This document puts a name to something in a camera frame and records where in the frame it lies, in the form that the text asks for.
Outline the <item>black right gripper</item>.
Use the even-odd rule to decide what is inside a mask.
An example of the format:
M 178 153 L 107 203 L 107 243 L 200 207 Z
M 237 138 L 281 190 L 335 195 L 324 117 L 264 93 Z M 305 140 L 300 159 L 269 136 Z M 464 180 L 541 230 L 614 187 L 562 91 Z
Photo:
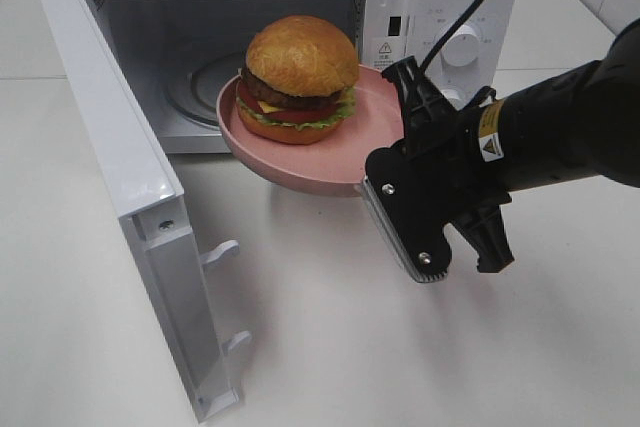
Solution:
M 438 282 L 452 258 L 444 225 L 469 242 L 507 240 L 500 206 L 511 197 L 486 171 L 505 157 L 498 134 L 504 102 L 475 99 L 457 111 L 413 56 L 382 77 L 396 89 L 409 163 L 394 148 L 372 151 L 361 196 L 397 264 L 417 283 Z

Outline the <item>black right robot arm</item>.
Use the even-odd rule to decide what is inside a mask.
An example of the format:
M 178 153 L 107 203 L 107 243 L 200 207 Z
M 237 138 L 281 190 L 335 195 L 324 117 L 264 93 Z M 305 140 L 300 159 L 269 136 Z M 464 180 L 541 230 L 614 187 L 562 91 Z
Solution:
M 513 261 L 501 208 L 515 191 L 602 175 L 639 183 L 639 26 L 605 57 L 497 98 L 481 89 L 462 109 L 406 58 L 383 72 L 403 135 L 372 151 L 363 195 L 399 265 L 416 282 L 446 277 L 452 225 L 477 268 Z

